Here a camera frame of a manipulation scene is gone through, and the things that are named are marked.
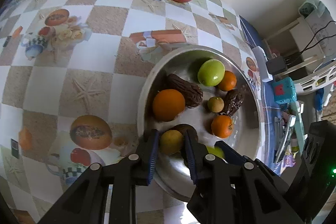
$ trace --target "metal bowl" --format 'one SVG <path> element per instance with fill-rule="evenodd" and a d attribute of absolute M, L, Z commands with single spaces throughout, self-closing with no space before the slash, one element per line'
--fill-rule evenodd
<path fill-rule="evenodd" d="M 244 102 L 233 116 L 234 130 L 230 137 L 220 139 L 211 134 L 211 121 L 216 114 L 207 110 L 207 100 L 213 96 L 225 96 L 225 92 L 215 88 L 200 85 L 197 72 L 200 66 L 209 59 L 221 61 L 226 70 L 232 71 L 237 78 L 236 88 L 244 93 Z M 158 90 L 162 89 L 165 77 L 174 73 L 184 80 L 198 84 L 204 93 L 203 103 L 193 109 L 185 109 L 171 122 L 158 122 L 152 114 L 152 101 Z M 193 126 L 199 142 L 213 146 L 216 141 L 224 140 L 241 155 L 254 159 L 259 147 L 261 136 L 260 113 L 256 97 L 240 68 L 219 51 L 204 46 L 187 46 L 174 50 L 164 56 L 150 72 L 140 94 L 137 130 L 141 137 L 151 129 L 165 132 L 173 126 L 187 123 Z M 185 166 L 179 153 L 166 156 L 158 155 L 155 181 L 173 197 L 188 202 L 194 191 L 189 169 Z"/>

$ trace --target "green lime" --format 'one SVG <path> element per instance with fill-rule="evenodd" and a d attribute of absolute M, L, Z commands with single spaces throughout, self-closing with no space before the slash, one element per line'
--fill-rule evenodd
<path fill-rule="evenodd" d="M 198 81 L 205 86 L 218 85 L 224 77 L 225 67 L 222 62 L 210 59 L 203 63 L 197 73 Z"/>

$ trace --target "table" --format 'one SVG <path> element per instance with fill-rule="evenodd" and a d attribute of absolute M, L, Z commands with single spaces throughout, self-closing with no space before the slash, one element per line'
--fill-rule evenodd
<path fill-rule="evenodd" d="M 61 10 L 61 16 L 53 20 L 62 20 L 62 15 L 67 20 L 48 28 L 48 16 L 55 10 Z M 171 0 L 17 0 L 0 21 L 0 44 L 8 42 L 0 48 L 0 190 L 11 208 L 28 211 L 35 222 L 67 188 L 65 179 L 75 179 L 86 168 L 71 156 L 85 150 L 69 135 L 76 117 L 96 115 L 112 129 L 108 148 L 85 150 L 90 163 L 115 163 L 137 145 L 138 97 L 154 64 L 142 61 L 129 39 L 134 32 L 180 29 L 187 43 L 229 56 L 244 71 L 258 98 L 262 128 L 258 158 L 264 160 L 260 77 L 257 66 L 256 71 L 250 70 L 257 63 L 239 15 L 221 0 L 186 4 Z M 31 134 L 32 148 L 19 146 L 16 158 L 11 139 L 19 141 L 19 134 Z M 186 203 L 164 193 L 154 181 L 136 191 L 138 223 L 197 222 Z"/>

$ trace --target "checkered tablecloth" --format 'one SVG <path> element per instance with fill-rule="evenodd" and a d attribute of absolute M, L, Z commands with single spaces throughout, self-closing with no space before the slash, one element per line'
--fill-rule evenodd
<path fill-rule="evenodd" d="M 23 36 L 38 31 L 57 9 L 80 18 L 92 31 L 90 39 L 59 52 L 56 59 L 54 52 L 44 50 L 29 60 L 21 45 Z M 231 28 L 209 13 L 226 17 Z M 89 112 L 107 121 L 114 135 L 123 133 L 128 142 L 137 137 L 137 102 L 154 65 L 141 60 L 128 38 L 131 33 L 176 26 L 187 32 L 187 42 L 223 52 L 248 77 L 246 58 L 256 64 L 239 16 L 221 0 L 186 4 L 171 0 L 18 0 L 0 17 L 0 45 L 19 26 L 21 35 L 0 47 L 0 191 L 11 208 L 28 211 L 36 222 L 66 188 L 44 161 L 76 117 Z M 250 81 L 262 110 L 257 72 Z M 89 94 L 87 101 L 78 97 L 80 92 Z M 33 148 L 20 148 L 17 159 L 11 154 L 11 139 L 18 141 L 24 127 L 32 134 Z M 264 142 L 262 136 L 260 159 Z M 104 151 L 95 152 L 104 159 Z M 197 223 L 185 203 L 164 193 L 154 181 L 136 191 L 139 224 Z"/>

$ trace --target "orange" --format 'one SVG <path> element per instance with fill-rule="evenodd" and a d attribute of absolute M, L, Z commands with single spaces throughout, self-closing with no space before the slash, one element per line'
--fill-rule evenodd
<path fill-rule="evenodd" d="M 181 92 L 173 89 L 160 91 L 153 100 L 152 109 L 157 120 L 169 122 L 185 108 L 185 100 Z"/>
<path fill-rule="evenodd" d="M 213 135 L 219 138 L 227 138 L 233 130 L 232 120 L 229 116 L 216 116 L 211 123 L 211 131 Z"/>
<path fill-rule="evenodd" d="M 237 78 L 233 72 L 226 70 L 223 79 L 218 84 L 218 88 L 223 91 L 232 90 L 237 84 Z"/>

